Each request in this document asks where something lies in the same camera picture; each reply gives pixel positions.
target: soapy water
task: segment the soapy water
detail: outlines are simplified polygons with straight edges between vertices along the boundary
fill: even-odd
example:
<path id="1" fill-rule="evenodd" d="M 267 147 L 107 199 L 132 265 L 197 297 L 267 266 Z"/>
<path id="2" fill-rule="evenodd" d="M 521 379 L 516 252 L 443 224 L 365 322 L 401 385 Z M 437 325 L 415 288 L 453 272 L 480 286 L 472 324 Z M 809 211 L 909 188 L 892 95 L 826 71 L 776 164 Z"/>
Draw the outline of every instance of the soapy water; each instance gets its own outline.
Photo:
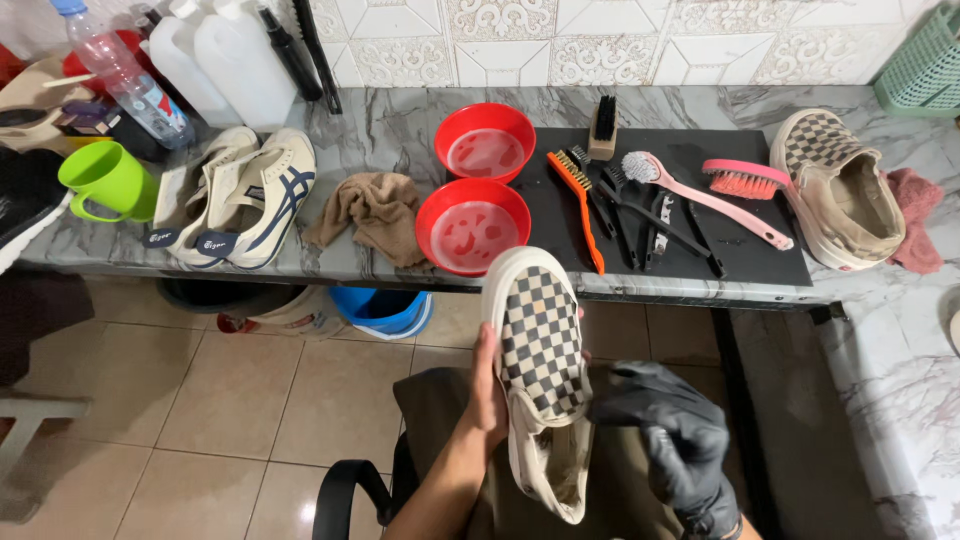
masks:
<path id="1" fill-rule="evenodd" d="M 472 130 L 460 135 L 450 146 L 446 162 L 451 170 L 463 176 L 499 176 L 523 163 L 523 146 L 516 137 L 501 130 Z"/>
<path id="2" fill-rule="evenodd" d="M 485 272 L 517 245 L 519 231 L 507 210 L 481 201 L 447 209 L 430 232 L 430 247 L 441 266 L 458 272 Z"/>

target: blue bucket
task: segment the blue bucket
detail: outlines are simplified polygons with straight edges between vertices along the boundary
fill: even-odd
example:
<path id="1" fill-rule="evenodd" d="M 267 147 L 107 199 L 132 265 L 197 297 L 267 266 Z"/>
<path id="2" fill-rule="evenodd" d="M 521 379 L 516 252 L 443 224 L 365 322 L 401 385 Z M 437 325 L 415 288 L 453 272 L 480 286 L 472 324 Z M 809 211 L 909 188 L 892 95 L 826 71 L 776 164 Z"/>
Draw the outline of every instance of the blue bucket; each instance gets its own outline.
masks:
<path id="1" fill-rule="evenodd" d="M 330 287 L 330 297 L 357 330 L 380 339 L 417 335 L 426 328 L 433 315 L 433 295 L 425 291 L 417 293 L 411 300 L 411 293 L 407 291 Z"/>

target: chair armrest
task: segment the chair armrest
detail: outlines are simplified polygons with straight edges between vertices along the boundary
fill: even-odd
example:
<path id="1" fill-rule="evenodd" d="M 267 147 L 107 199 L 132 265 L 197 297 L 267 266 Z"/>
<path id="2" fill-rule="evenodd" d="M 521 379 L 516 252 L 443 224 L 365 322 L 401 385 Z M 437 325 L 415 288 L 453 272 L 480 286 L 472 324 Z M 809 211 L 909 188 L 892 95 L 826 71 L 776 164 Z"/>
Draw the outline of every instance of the chair armrest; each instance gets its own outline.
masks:
<path id="1" fill-rule="evenodd" d="M 313 518 L 313 540 L 348 540 L 353 489 L 367 492 L 376 507 L 376 521 L 383 527 L 394 518 L 390 492 L 376 467 L 366 459 L 341 459 L 330 467 L 317 495 L 317 509 Z"/>

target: black chair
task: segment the black chair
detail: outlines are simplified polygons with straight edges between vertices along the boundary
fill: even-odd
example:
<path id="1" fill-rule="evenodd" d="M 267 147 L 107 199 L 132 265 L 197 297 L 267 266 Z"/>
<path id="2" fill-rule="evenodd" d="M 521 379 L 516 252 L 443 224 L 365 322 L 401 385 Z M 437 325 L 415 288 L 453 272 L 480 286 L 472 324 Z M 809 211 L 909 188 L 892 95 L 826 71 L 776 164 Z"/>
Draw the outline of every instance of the black chair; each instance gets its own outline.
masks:
<path id="1" fill-rule="evenodd" d="M 313 540 L 348 540 L 353 490 L 360 485 L 376 507 L 376 521 L 386 527 L 420 487 L 414 469 L 407 434 L 404 432 L 394 447 L 394 493 L 366 459 L 341 459 L 327 471 L 317 496 L 313 518 Z"/>

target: tiled floor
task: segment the tiled floor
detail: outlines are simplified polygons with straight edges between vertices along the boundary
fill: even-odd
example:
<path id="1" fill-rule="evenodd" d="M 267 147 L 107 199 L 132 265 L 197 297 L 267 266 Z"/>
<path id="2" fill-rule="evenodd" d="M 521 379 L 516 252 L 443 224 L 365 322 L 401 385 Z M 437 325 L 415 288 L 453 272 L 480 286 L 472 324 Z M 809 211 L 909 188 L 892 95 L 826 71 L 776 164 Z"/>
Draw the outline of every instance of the tiled floor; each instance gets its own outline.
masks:
<path id="1" fill-rule="evenodd" d="M 327 467 L 366 458 L 390 473 L 401 427 L 394 381 L 469 367 L 479 324 L 478 295 L 438 294 L 416 339 L 371 343 L 345 329 L 304 344 L 221 334 L 211 317 L 169 307 L 150 281 L 88 283 L 96 320 L 35 343 L 17 389 L 93 405 L 28 449 L 10 482 L 47 493 L 46 502 L 26 525 L 0 524 L 5 540 L 309 538 Z M 707 310 L 584 308 L 594 357 L 673 364 L 726 404 Z M 728 470 L 743 493 L 735 447 L 731 454 Z M 373 507 L 357 491 L 351 538 L 376 538 Z"/>

